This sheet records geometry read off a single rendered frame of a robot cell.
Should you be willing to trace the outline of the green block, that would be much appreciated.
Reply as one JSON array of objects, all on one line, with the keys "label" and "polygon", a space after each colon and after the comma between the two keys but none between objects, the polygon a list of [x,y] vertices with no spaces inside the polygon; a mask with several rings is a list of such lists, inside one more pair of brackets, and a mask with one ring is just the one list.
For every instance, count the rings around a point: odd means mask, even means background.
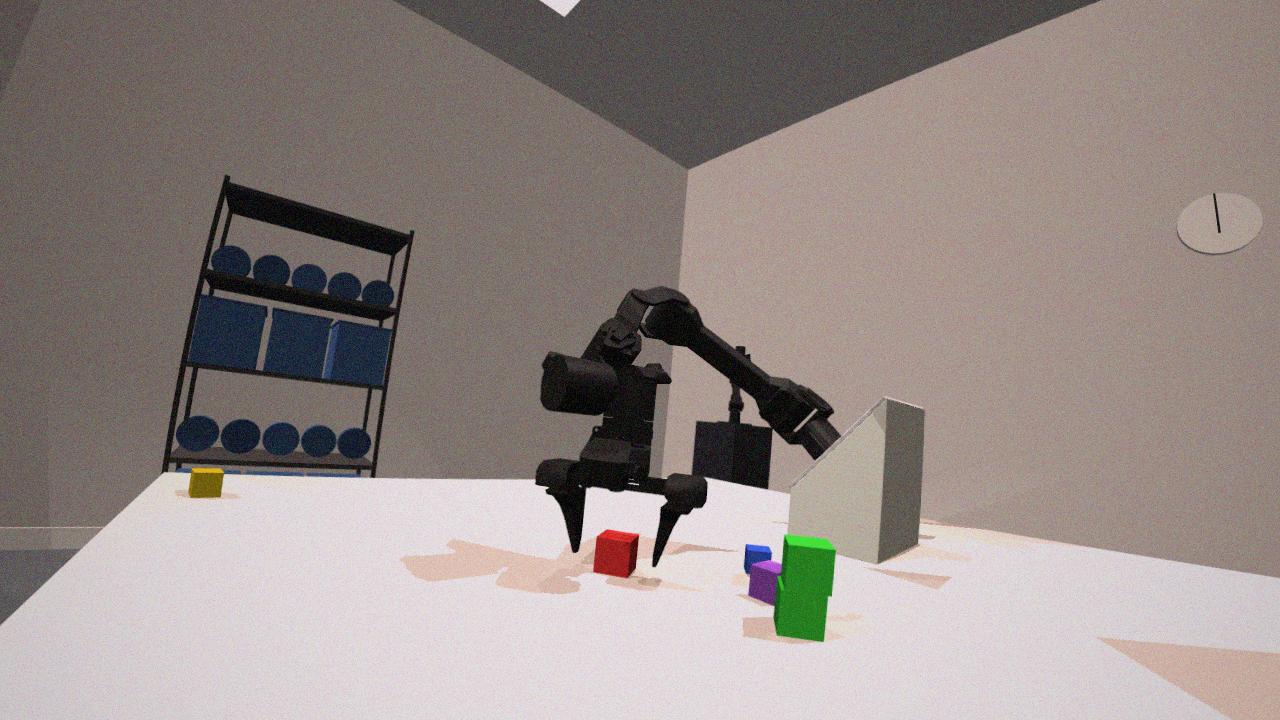
[{"label": "green block", "polygon": [[828,596],[785,591],[777,575],[774,598],[776,635],[824,642]]},{"label": "green block", "polygon": [[832,597],[836,550],[827,539],[785,534],[781,580],[785,591]]}]

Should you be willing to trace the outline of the yellow cube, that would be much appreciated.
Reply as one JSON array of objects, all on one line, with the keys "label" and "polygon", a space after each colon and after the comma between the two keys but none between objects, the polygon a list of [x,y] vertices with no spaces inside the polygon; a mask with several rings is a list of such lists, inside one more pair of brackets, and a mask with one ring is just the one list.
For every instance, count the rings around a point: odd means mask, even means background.
[{"label": "yellow cube", "polygon": [[224,471],[220,468],[193,468],[189,478],[189,498],[221,497]]}]

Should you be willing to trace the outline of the red block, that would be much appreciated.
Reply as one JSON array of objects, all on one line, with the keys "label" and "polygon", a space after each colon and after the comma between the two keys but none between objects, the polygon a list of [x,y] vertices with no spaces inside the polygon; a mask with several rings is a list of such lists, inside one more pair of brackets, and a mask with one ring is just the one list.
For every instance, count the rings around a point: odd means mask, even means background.
[{"label": "red block", "polygon": [[596,536],[593,571],[627,579],[636,568],[639,536],[605,530]]}]

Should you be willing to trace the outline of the blue block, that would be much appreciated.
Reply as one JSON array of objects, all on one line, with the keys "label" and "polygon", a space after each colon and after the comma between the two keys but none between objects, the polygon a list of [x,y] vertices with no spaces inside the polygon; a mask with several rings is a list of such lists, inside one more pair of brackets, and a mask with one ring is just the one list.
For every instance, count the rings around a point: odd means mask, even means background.
[{"label": "blue block", "polygon": [[768,560],[771,560],[771,556],[772,556],[772,551],[771,551],[769,546],[746,544],[746,547],[745,547],[745,561],[744,561],[744,568],[745,568],[744,571],[745,571],[745,574],[750,574],[750,568],[751,568],[753,562],[768,561]]}]

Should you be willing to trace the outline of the purple block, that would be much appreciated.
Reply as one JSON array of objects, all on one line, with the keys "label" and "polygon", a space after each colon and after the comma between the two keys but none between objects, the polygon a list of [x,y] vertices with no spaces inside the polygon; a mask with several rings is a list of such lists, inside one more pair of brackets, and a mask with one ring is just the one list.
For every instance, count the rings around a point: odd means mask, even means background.
[{"label": "purple block", "polygon": [[753,562],[750,568],[749,596],[754,600],[762,600],[762,602],[774,606],[776,582],[777,575],[780,577],[781,568],[781,562],[773,562],[771,560]]}]

